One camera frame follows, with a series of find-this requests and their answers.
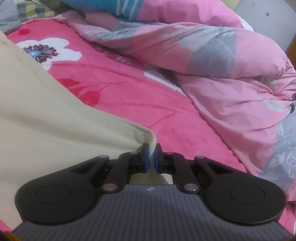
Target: white stripe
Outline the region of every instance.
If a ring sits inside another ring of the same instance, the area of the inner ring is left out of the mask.
[[[134,11],[136,9],[137,4],[138,4],[138,0],[135,0],[134,3],[133,3],[133,6],[131,8],[131,13],[130,13],[130,18],[129,18],[130,21],[133,18],[133,13],[134,13]]]
[[[122,8],[122,13],[123,13],[124,17],[126,17],[125,11],[126,11],[126,6],[128,5],[128,2],[129,2],[129,0],[125,0],[123,8]]]
[[[119,9],[120,9],[120,0],[117,0],[117,6],[116,6],[117,16],[119,16]]]

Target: pink and gray comforter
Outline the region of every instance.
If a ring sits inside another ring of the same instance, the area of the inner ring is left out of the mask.
[[[296,71],[271,39],[200,23],[129,22],[106,12],[56,17],[83,38],[171,70],[253,175],[296,201]]]

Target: silver rivet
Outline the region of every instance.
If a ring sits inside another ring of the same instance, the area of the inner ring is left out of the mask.
[[[185,190],[190,191],[190,192],[194,192],[199,189],[198,185],[196,185],[194,183],[188,183],[184,186],[184,188],[185,188]]]
[[[103,186],[103,189],[105,191],[115,191],[117,189],[117,185],[114,184],[114,183],[106,183],[104,186]]]

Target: plaid pillow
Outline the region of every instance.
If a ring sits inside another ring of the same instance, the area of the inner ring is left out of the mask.
[[[17,3],[17,9],[20,13],[20,20],[22,23],[31,19],[51,18],[58,15],[58,13],[46,6],[42,6],[31,0]]]

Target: round black motor cover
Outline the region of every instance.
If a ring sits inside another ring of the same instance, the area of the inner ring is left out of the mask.
[[[22,186],[15,205],[20,216],[35,223],[56,225],[85,215],[96,202],[96,192],[84,175],[53,173]]]
[[[286,204],[278,186],[242,172],[217,175],[205,200],[218,216],[244,225],[278,221]]]

